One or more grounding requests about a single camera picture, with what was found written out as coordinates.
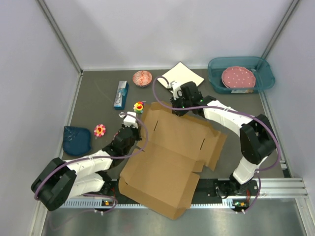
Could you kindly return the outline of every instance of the cardboard box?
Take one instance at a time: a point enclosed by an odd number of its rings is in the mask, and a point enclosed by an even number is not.
[[[130,158],[119,191],[170,218],[190,208],[203,166],[214,170],[226,135],[206,120],[178,117],[158,103],[146,105],[141,119],[149,131],[144,152]],[[141,130],[144,144],[145,132]]]

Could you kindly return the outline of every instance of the metal corner post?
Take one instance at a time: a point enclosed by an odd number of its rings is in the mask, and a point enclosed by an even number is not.
[[[291,18],[291,16],[293,15],[295,10],[297,9],[300,1],[301,0],[293,0],[291,2],[290,6],[288,7],[286,13],[284,14],[284,16],[282,18],[280,24],[278,25],[276,31],[274,32],[269,43],[267,44],[267,47],[266,47],[265,51],[263,52],[261,58],[266,59],[268,57],[270,51],[272,50],[273,46],[277,42],[279,36],[281,35],[282,31],[284,30],[285,26],[287,25],[289,19]]]
[[[72,119],[75,103],[77,100],[77,96],[79,93],[82,77],[83,77],[83,74],[80,73],[76,89],[73,93],[72,103],[71,103],[69,111],[68,111],[65,125],[70,125],[70,123],[71,123],[71,119]],[[57,154],[56,156],[59,156],[60,158],[62,158],[62,156],[63,156],[62,143],[63,143],[63,138],[60,139],[59,146],[58,146],[57,153],[56,153]],[[29,236],[39,236],[42,234],[42,230],[44,228],[44,223],[45,223],[45,220],[47,219],[47,213],[48,213],[48,210],[44,206],[44,204],[42,204],[41,202],[38,202],[36,205],[34,215],[33,215]]]
[[[44,15],[46,16],[49,24],[51,25],[55,35],[57,36],[57,39],[63,46],[63,49],[65,50],[66,54],[68,55],[69,59],[71,60],[73,66],[78,71],[78,73],[81,75],[83,73],[82,68],[80,67],[77,59],[75,58],[73,52],[71,51],[63,33],[61,32],[59,26],[57,25],[57,22],[55,21],[52,13],[50,12],[45,0],[36,0],[40,8],[42,9]]]

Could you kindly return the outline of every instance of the gray floor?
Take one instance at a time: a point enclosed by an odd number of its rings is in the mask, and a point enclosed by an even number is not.
[[[58,209],[53,227],[82,210]],[[245,215],[230,209],[190,209],[176,221],[148,209],[117,209],[103,217],[76,216],[58,231],[45,223],[42,236],[306,236],[295,200],[259,200]]]
[[[162,75],[167,70],[150,71],[153,77]],[[205,78],[205,81],[198,87],[204,96],[210,95],[218,99],[226,106],[230,106],[235,110],[246,112],[252,115],[264,113],[258,94],[233,94],[222,95],[214,92],[212,86],[207,79],[207,70],[193,70],[195,73]],[[94,153],[108,143],[111,142],[114,134],[121,127],[122,119],[119,118],[119,111],[114,110],[113,100],[119,80],[127,80],[129,82],[129,91],[125,111],[132,111],[133,104],[137,101],[154,102],[152,94],[152,86],[147,88],[138,88],[132,82],[132,76],[136,71],[95,71],[84,72],[82,83],[80,86],[78,98],[71,121],[71,125],[88,128],[93,132],[97,124],[106,125],[106,134],[98,139],[92,139],[92,151]],[[161,100],[169,101],[171,93],[162,85],[157,84],[157,95]],[[200,174],[202,178],[225,178],[235,170],[241,160],[240,140],[230,130],[212,122],[213,126],[228,134],[228,138],[224,144],[220,159],[217,163],[215,171],[204,168]],[[72,157],[63,155],[63,159],[72,159]],[[262,164],[261,167],[267,167],[276,160],[275,152]],[[116,168],[109,171],[112,178],[118,178],[121,170],[125,166],[127,160]],[[280,165],[260,174],[264,178],[283,177]]]
[[[153,76],[161,75],[165,70],[151,71]],[[206,70],[195,70],[204,78],[207,78]],[[111,142],[114,134],[121,126],[122,120],[118,117],[118,111],[112,107],[116,94],[118,80],[129,81],[129,92],[126,103],[126,111],[132,110],[137,101],[154,102],[152,87],[137,88],[131,81],[135,71],[104,71],[84,72],[79,90],[71,125],[88,128],[91,132],[94,127],[103,123],[107,127],[104,137],[92,140],[92,152],[103,148]],[[216,94],[205,80],[199,87],[203,95],[211,95],[223,104],[252,115],[263,113],[263,108],[257,94]],[[169,101],[170,93],[157,85],[157,94]],[[201,173],[203,178],[229,177],[237,167],[240,159],[239,138],[223,129],[218,124],[214,127],[229,134],[221,153],[220,160],[214,172],[204,168]],[[276,160],[275,154],[270,156],[262,165],[271,165]],[[111,177],[119,177],[124,163],[110,171]],[[283,177],[280,166],[261,173],[266,177]],[[58,209],[49,214],[55,227],[62,225],[69,217],[80,213],[80,209]],[[53,232],[45,222],[43,236],[304,236],[305,231],[297,210],[295,200],[263,200],[259,199],[256,205],[246,215],[235,215],[230,209],[190,209],[176,221],[172,221],[148,209],[117,209],[112,213],[101,217],[99,214],[84,213],[75,216],[60,230]]]

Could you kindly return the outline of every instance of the teal plastic tray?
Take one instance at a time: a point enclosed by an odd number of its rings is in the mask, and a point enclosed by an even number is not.
[[[223,71],[231,66],[242,66],[253,72],[256,84],[253,88],[227,88],[224,86],[221,76]],[[270,89],[275,84],[269,63],[259,57],[228,57],[214,58],[208,64],[208,78],[217,93],[258,93]]]

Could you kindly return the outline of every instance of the blue box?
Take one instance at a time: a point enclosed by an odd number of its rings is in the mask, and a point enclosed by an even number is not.
[[[129,84],[127,81],[119,81],[116,97],[114,100],[115,110],[124,110],[127,94],[128,94]]]
[[[250,70],[256,77],[256,84],[253,88],[227,88],[222,82],[222,73],[228,67],[242,66]],[[272,74],[267,61],[259,57],[228,57],[214,58],[208,64],[208,78],[217,93],[258,93],[270,89],[275,84],[275,77]]]

